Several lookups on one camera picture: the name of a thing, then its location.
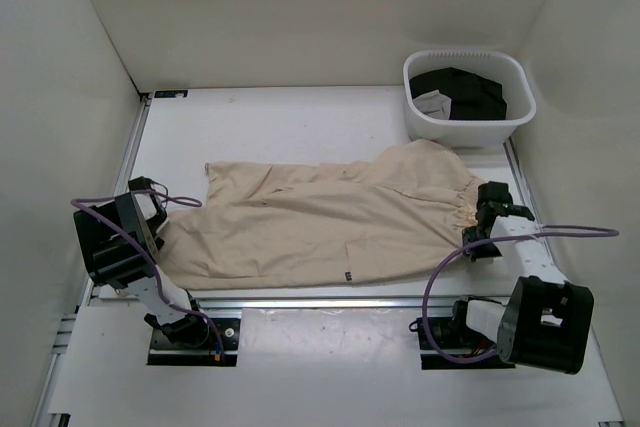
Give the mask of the beige trousers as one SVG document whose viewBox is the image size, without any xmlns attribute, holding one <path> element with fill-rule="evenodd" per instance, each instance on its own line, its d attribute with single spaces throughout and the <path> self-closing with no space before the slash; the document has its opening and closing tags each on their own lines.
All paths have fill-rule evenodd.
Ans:
<svg viewBox="0 0 640 427">
<path fill-rule="evenodd" d="M 460 247 L 481 179 L 418 140 L 375 160 L 215 162 L 200 208 L 170 214 L 160 269 L 190 290 L 351 286 L 411 279 Z"/>
</svg>

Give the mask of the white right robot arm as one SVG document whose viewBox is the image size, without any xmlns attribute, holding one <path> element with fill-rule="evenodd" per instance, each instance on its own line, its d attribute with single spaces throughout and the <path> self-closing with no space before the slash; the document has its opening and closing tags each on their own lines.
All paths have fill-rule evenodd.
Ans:
<svg viewBox="0 0 640 427">
<path fill-rule="evenodd" d="M 507 184 L 480 185 L 476 224 L 462 232 L 463 255 L 472 262 L 500 257 L 493 243 L 469 245 L 488 240 L 496 219 L 508 216 L 535 219 L 529 208 L 513 203 Z M 574 375 L 583 365 L 593 306 L 593 295 L 586 287 L 520 276 L 504 306 L 478 297 L 457 301 L 449 334 L 464 347 L 484 337 L 495 345 L 504 363 Z"/>
</svg>

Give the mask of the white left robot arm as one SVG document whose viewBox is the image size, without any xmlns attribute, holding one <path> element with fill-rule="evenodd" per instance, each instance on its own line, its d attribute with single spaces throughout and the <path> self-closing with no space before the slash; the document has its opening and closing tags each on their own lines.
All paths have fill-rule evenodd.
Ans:
<svg viewBox="0 0 640 427">
<path fill-rule="evenodd" d="M 212 340 L 213 328 L 193 296 L 177 287 L 159 267 L 164 246 L 160 231 L 168 225 L 166 204 L 199 207 L 174 198 L 148 178 L 128 182 L 128 191 L 111 197 L 77 198 L 73 221 L 86 271 L 92 282 L 142 302 L 144 321 L 172 344 L 196 348 Z"/>
</svg>

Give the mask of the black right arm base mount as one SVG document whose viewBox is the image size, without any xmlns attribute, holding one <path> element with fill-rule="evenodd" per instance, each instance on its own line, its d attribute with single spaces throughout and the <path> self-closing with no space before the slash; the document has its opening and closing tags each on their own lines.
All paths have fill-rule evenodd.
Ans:
<svg viewBox="0 0 640 427">
<path fill-rule="evenodd" d="M 468 300 L 457 300 L 449 316 L 429 316 L 427 318 L 433 339 L 447 355 L 457 359 L 482 356 L 495 348 L 495 343 L 483 334 L 465 324 Z M 503 362 L 497 354 L 477 363 L 460 364 L 443 358 L 429 343 L 423 326 L 423 318 L 418 317 L 408 326 L 418 337 L 421 369 L 430 370 L 507 370 L 513 364 Z"/>
</svg>

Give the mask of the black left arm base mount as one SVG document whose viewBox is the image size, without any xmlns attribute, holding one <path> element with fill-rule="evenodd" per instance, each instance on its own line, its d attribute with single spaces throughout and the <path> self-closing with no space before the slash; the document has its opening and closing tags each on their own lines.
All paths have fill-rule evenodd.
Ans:
<svg viewBox="0 0 640 427">
<path fill-rule="evenodd" d="M 207 337 L 196 336 L 186 343 L 170 341 L 164 333 L 153 327 L 147 364 L 149 366 L 171 367 L 235 367 L 241 337 L 240 317 L 220 317 L 213 319 L 221 336 L 223 351 L 213 332 Z"/>
</svg>

